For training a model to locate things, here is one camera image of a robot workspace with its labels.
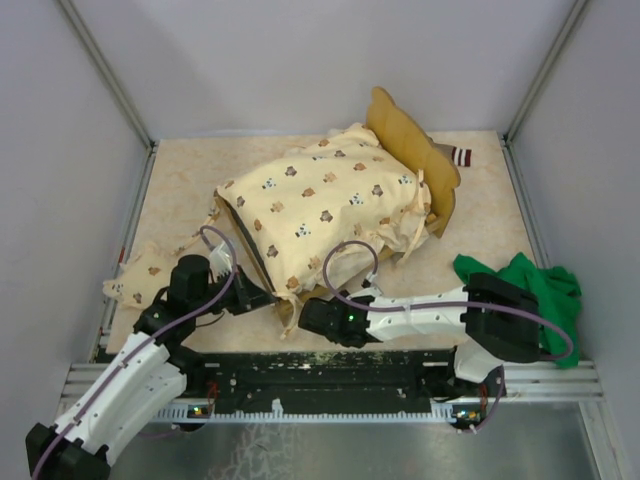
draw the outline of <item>maroon and white stripes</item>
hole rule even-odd
[[[458,167],[470,167],[471,166],[471,150],[467,148],[453,147],[451,150],[451,160]]]

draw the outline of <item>black cable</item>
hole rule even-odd
[[[220,320],[222,320],[222,317],[224,317],[224,314],[225,314],[225,312],[222,312],[218,318],[214,318],[210,322],[203,323],[202,325],[196,325],[196,328],[209,327],[209,326],[213,325],[214,323],[218,323]]]

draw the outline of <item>wooden bed frame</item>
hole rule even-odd
[[[382,147],[414,173],[424,172],[424,179],[431,192],[431,214],[426,220],[426,229],[436,237],[442,237],[449,219],[456,205],[455,188],[460,185],[460,173],[455,164],[438,150],[433,140],[418,126],[418,124],[403,110],[398,108],[391,95],[382,87],[374,87],[371,91],[372,102],[367,110],[366,126],[380,140]],[[247,238],[248,233],[238,221],[235,212],[219,196],[216,203],[224,211],[236,234],[241,239],[251,262],[258,272],[265,289],[273,291],[273,285],[264,269],[262,259],[259,258],[252,241]],[[389,258],[394,252],[385,247],[379,255],[380,260]],[[326,294],[328,290],[316,286],[309,292],[298,295],[302,303],[312,297]],[[279,300],[276,311],[287,326],[293,307],[290,302]]]

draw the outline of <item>beige table surface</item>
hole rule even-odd
[[[505,266],[520,251],[532,258],[496,132],[438,132],[432,137],[439,143],[472,149],[471,167],[460,168],[462,184],[456,190],[456,209],[443,237],[429,238],[402,268],[395,266],[394,259],[381,265],[377,283],[386,295],[427,295],[460,286],[452,268],[458,253],[471,255],[493,268]],[[158,148],[132,253],[147,241],[154,241],[167,252],[174,250],[205,219],[216,186],[282,156],[292,147],[305,146],[321,138],[322,135],[307,135],[163,140]],[[232,237],[239,250],[241,265],[260,285],[228,220],[221,217],[216,226]],[[212,234],[211,239],[217,242],[214,237]],[[206,254],[207,250],[200,242],[186,253]],[[347,287],[352,292],[357,291],[360,281],[355,279]],[[139,310],[131,308],[116,310],[107,352],[120,349],[139,314]],[[198,323],[211,319],[210,315],[200,317]],[[217,324],[197,329],[184,345],[200,352],[344,349],[299,329],[281,339],[282,331],[279,318],[269,306],[238,317],[227,314]],[[409,336],[365,348],[449,348],[463,338]]]

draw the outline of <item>metal frame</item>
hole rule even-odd
[[[128,222],[123,236],[123,251],[128,255],[135,237],[135,231],[140,219],[147,186],[155,160],[156,148],[144,122],[141,120],[131,98],[106,61],[93,35],[77,11],[72,0],[54,0],[60,7],[63,17],[67,20],[71,30],[76,34],[89,60],[96,68],[105,87],[112,94],[125,120],[134,129],[140,141],[150,149],[150,155],[142,169],[137,195],[132,201],[128,214]],[[536,262],[540,266],[550,266],[549,255],[540,234],[532,201],[529,197],[522,171],[514,152],[513,142],[517,138],[523,123],[534,108],[536,100],[541,95],[549,80],[558,59],[566,49],[569,41],[577,31],[585,17],[590,4],[589,0],[576,0],[565,20],[560,32],[554,40],[545,60],[538,70],[520,108],[503,139],[503,152],[514,190],[520,205],[527,234],[531,242]],[[100,337],[97,347],[106,346],[109,327],[113,318],[114,302],[106,302],[102,319]],[[105,364],[87,363],[73,364],[65,382],[58,412],[64,412],[68,406],[77,401],[106,367]],[[631,480],[631,468],[623,454],[622,444],[611,417],[608,405],[604,399],[598,380],[595,364],[582,361],[576,369],[559,370],[548,363],[533,365],[507,365],[505,367],[506,381],[509,385],[506,402],[578,402],[582,413],[585,432],[591,445],[593,457],[601,478],[607,480]],[[202,399],[179,399],[163,411],[171,411],[184,406],[185,401],[201,401]],[[171,415],[165,412],[156,420],[171,421]],[[245,418],[241,421],[256,420]]]

